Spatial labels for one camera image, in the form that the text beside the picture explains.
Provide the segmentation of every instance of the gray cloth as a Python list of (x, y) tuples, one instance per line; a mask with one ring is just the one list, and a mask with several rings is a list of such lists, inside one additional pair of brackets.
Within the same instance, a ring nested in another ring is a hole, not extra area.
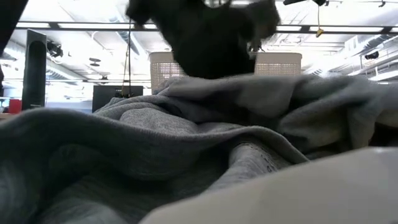
[(366, 146), (396, 85), (357, 77), (169, 80), (94, 115), (0, 123), (0, 223), (137, 223), (152, 209)]

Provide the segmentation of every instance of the red object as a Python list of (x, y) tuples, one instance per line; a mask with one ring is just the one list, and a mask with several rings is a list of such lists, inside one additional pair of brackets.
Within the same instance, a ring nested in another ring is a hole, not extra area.
[(8, 113), (10, 114), (18, 114), (22, 109), (22, 100), (18, 99), (10, 99), (10, 104), (8, 107)]

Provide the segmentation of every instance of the gray sweater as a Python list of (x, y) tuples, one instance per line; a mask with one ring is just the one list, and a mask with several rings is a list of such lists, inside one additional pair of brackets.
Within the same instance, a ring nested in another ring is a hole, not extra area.
[(166, 203), (368, 145), (398, 87), (358, 77), (175, 78), (95, 114), (0, 122), (0, 223), (138, 223)]

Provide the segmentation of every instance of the yellow tag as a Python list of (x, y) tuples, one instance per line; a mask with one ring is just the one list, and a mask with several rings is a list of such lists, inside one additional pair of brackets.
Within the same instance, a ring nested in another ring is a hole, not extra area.
[(323, 29), (319, 28), (318, 31), (317, 31), (316, 37), (318, 38), (322, 34), (323, 34)]

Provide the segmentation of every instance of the white basket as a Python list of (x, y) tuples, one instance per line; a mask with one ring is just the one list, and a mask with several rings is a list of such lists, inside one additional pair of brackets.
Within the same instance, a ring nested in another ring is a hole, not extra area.
[(300, 75), (299, 53), (257, 53), (255, 75)]
[[(300, 75), (302, 55), (298, 53), (258, 53), (256, 75)], [(153, 52), (149, 55), (152, 92), (170, 77), (185, 73), (174, 61), (171, 52)]]

